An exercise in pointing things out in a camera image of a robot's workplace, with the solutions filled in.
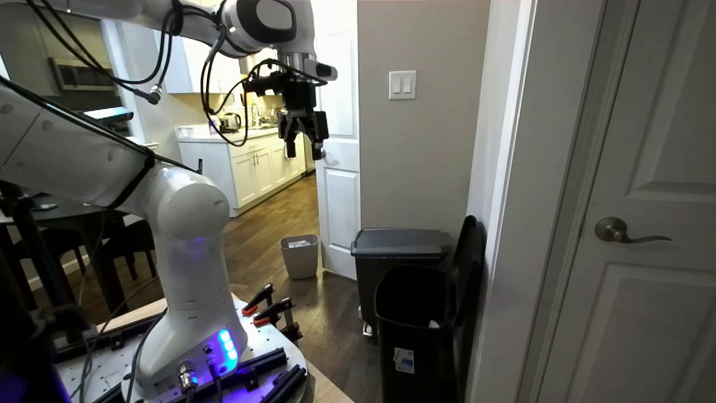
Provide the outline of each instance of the trash can lid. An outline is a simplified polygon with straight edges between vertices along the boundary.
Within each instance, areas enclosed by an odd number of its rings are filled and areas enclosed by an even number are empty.
[[[449,236],[427,228],[362,228],[352,254],[369,260],[441,260],[449,254]]]

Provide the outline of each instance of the light switch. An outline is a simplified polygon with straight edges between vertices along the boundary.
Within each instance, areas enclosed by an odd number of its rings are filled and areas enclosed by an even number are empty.
[[[419,97],[416,69],[395,69],[386,73],[386,99],[416,99]]]

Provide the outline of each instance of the door frame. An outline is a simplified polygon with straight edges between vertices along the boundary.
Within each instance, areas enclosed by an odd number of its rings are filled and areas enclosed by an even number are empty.
[[[485,260],[491,274],[467,401],[535,401],[553,307],[564,295],[564,284],[553,278],[565,274],[586,205],[582,200],[590,191],[576,183],[595,172],[599,154],[599,144],[595,147],[595,138],[582,129],[582,105],[595,107],[586,102],[586,91],[606,0],[521,0],[515,7],[532,11],[525,44],[515,50],[525,59],[516,71],[520,100],[505,114],[515,129],[497,138],[508,153],[497,165],[505,183],[497,188],[497,220],[488,224],[495,256]]]

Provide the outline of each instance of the door handle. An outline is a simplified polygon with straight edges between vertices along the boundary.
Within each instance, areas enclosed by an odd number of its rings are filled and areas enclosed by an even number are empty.
[[[645,242],[672,242],[672,237],[665,236],[649,236],[649,237],[629,237],[627,222],[620,217],[603,217],[595,227],[595,236],[602,242],[618,242],[618,245],[645,245]]]

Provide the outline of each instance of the table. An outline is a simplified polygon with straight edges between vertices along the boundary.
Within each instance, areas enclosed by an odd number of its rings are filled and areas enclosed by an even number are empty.
[[[235,307],[238,307],[238,313],[241,312],[247,302],[241,302],[239,298],[235,298]],[[96,330],[103,330],[106,332],[112,332],[112,330],[121,330],[121,326],[128,326],[133,322],[138,322],[144,317],[150,317],[150,316],[156,316],[165,308],[165,299],[156,299],[156,302],[150,302],[146,307],[138,307],[129,313],[122,313],[118,317],[112,317],[112,322],[108,325],[96,325]],[[301,354],[299,350],[288,340],[285,339],[276,326],[266,325],[262,330],[254,330],[251,325],[251,317],[241,317],[241,325],[247,330],[247,335],[248,335],[248,346],[252,350],[259,350],[254,342],[262,342],[266,339],[276,339],[285,350],[287,350],[287,357],[288,357],[288,362],[301,362],[309,374],[312,374],[312,381],[309,381],[309,392],[304,395],[304,401],[306,403],[352,403],[352,398],[341,390],[336,387],[317,368],[314,368]],[[133,358],[133,350],[129,342],[118,350],[118,351],[106,351],[106,357],[96,354],[93,361],[103,362],[98,371],[93,371],[89,378],[88,378],[88,401],[91,401],[93,397],[101,397],[108,385],[113,385],[113,382],[121,382],[128,368],[125,362],[121,366],[112,366],[112,357],[122,357],[125,361]],[[59,366],[59,374],[64,382],[68,390],[74,390],[79,385],[79,378],[81,378],[81,368],[83,368],[83,358],[75,358],[72,362],[62,362]],[[259,401],[257,397],[241,397],[241,401],[251,403],[251,401]]]
[[[121,212],[108,212],[106,208],[91,205],[91,204],[79,204],[61,198],[36,198],[36,205],[32,210],[32,217],[43,228],[64,228],[75,230],[83,237],[83,245],[88,248],[91,269],[96,274],[98,286],[106,295],[110,312],[121,312],[122,307],[122,289],[118,282],[118,276],[112,265],[103,261],[98,256],[98,246],[103,242],[103,236],[108,228],[121,227]],[[14,220],[0,212],[0,248],[9,257],[14,256],[12,237],[6,227],[12,227]],[[27,286],[25,274],[20,261],[9,261],[12,274],[15,276],[20,284],[23,298],[32,298],[32,291]],[[43,279],[43,286],[52,299],[52,305],[74,305],[74,295],[70,289],[70,282],[61,267],[45,265],[39,267],[39,276]]]

